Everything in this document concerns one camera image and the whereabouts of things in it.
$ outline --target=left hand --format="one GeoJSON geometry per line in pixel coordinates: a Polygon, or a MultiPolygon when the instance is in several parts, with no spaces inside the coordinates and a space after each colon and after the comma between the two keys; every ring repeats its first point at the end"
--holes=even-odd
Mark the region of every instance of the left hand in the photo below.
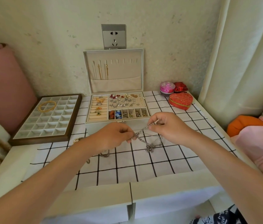
{"type": "Polygon", "coordinates": [[[113,122],[89,136],[97,144],[95,152],[99,154],[105,150],[113,149],[122,142],[131,143],[134,131],[126,124],[113,122]]]}

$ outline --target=jewelry box lid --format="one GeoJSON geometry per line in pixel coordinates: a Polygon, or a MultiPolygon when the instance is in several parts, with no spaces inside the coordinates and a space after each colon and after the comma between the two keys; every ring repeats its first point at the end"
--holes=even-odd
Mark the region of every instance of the jewelry box lid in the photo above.
{"type": "Polygon", "coordinates": [[[92,95],[143,91],[144,49],[83,53],[92,95]]]}

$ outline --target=textured wall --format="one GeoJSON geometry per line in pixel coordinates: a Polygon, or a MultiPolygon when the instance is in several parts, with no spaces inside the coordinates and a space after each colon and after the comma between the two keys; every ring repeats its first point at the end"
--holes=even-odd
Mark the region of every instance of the textured wall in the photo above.
{"type": "Polygon", "coordinates": [[[126,24],[127,48],[145,48],[144,90],[183,81],[197,96],[221,0],[0,0],[8,43],[36,93],[89,95],[84,50],[103,49],[101,24],[126,24]]]}

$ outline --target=silver chain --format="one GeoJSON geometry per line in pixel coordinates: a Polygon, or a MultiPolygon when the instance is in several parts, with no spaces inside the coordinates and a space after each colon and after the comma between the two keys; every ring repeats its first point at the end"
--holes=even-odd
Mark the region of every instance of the silver chain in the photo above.
{"type": "Polygon", "coordinates": [[[153,152],[154,148],[157,147],[157,146],[159,146],[159,145],[161,145],[161,143],[162,143],[162,138],[163,138],[163,136],[161,136],[161,137],[159,138],[160,143],[158,143],[158,144],[156,144],[156,145],[147,143],[146,141],[144,141],[143,139],[141,139],[140,136],[139,136],[139,135],[141,134],[141,132],[144,133],[144,130],[145,130],[145,129],[148,129],[148,127],[149,127],[150,125],[154,125],[154,124],[156,124],[156,123],[150,123],[150,124],[148,124],[147,126],[145,126],[143,129],[141,129],[139,132],[137,132],[137,133],[135,134],[135,137],[136,137],[137,139],[139,139],[141,142],[144,142],[144,143],[146,144],[146,151],[147,151],[147,152],[153,152]]]}

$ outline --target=forearm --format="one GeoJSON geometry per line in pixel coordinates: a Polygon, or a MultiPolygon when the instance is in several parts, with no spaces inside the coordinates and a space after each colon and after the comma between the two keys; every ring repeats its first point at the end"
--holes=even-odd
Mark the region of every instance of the forearm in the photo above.
{"type": "Polygon", "coordinates": [[[39,223],[57,196],[92,156],[94,143],[89,137],[74,144],[1,197],[0,223],[39,223]]]}
{"type": "Polygon", "coordinates": [[[263,223],[263,175],[199,133],[189,148],[201,158],[247,222],[263,223]]]}

